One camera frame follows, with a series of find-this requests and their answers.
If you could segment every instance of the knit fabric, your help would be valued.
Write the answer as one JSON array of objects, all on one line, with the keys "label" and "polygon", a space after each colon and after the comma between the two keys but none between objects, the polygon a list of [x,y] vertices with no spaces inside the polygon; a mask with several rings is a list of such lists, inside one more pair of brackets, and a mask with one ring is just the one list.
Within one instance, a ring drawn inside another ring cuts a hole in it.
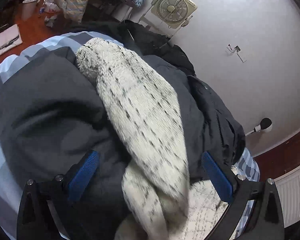
[{"label": "knit fabric", "polygon": [[84,44],[76,58],[79,70],[96,81],[108,118],[133,159],[122,190],[135,220],[127,218],[115,238],[140,240],[135,231],[141,226],[148,239],[203,239],[226,204],[210,181],[195,183],[189,192],[174,89],[135,52],[100,38]]}]

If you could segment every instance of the metal screw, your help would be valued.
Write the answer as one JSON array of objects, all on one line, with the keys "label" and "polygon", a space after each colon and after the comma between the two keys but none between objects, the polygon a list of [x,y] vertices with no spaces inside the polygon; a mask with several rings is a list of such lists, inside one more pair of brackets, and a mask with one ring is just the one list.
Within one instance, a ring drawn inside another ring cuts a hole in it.
[{"label": "metal screw", "polygon": [[270,185],[273,185],[273,184],[274,184],[274,180],[271,179],[271,178],[267,179],[267,182],[268,182]]},{"label": "metal screw", "polygon": [[57,175],[55,177],[56,181],[62,181],[63,180],[63,176],[61,174]]},{"label": "metal screw", "polygon": [[246,179],[246,176],[241,175],[241,174],[238,174],[237,177],[238,177],[239,180],[245,180]]},{"label": "metal screw", "polygon": [[29,186],[30,186],[30,185],[32,185],[32,184],[33,184],[33,182],[34,182],[34,181],[33,181],[33,179],[28,179],[28,181],[27,181],[27,185],[29,185]]}]

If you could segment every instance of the white radiator cover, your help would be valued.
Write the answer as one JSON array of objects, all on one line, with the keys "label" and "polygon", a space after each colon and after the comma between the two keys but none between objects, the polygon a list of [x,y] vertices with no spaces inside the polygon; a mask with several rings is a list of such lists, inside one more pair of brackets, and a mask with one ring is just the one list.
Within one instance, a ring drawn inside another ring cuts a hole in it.
[{"label": "white radiator cover", "polygon": [[300,220],[300,166],[274,181],[278,189],[286,228]]}]

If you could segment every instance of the blue and white plaid sheet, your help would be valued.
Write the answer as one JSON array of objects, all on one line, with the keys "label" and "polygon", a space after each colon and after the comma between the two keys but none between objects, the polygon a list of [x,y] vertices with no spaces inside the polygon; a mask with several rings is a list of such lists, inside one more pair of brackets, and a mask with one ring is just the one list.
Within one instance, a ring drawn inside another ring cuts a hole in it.
[{"label": "blue and white plaid sheet", "polygon": [[[96,32],[67,33],[61,36],[51,37],[23,50],[20,56],[11,55],[2,61],[0,64],[0,91],[2,85],[31,60],[44,55],[48,51],[65,46],[70,47],[73,52],[76,52],[80,46],[96,37],[123,46],[113,38]],[[258,165],[253,160],[247,148],[235,166],[239,169],[239,172],[246,175],[249,180],[259,180],[260,172]],[[13,179],[0,146],[0,225],[12,240],[16,239],[17,216],[22,191],[23,189],[21,189]],[[251,212],[252,205],[253,201],[249,201],[238,224],[236,236],[242,232]]]}]

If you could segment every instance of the fan grille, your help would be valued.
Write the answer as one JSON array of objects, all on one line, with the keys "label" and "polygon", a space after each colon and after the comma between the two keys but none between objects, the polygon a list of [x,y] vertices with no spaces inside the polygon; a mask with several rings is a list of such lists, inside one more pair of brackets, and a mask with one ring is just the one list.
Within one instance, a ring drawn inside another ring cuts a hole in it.
[{"label": "fan grille", "polygon": [[[168,11],[168,6],[170,5],[176,8],[172,13]],[[186,18],[188,6],[183,0],[160,0],[157,6],[157,13],[165,22],[177,23]]]}]

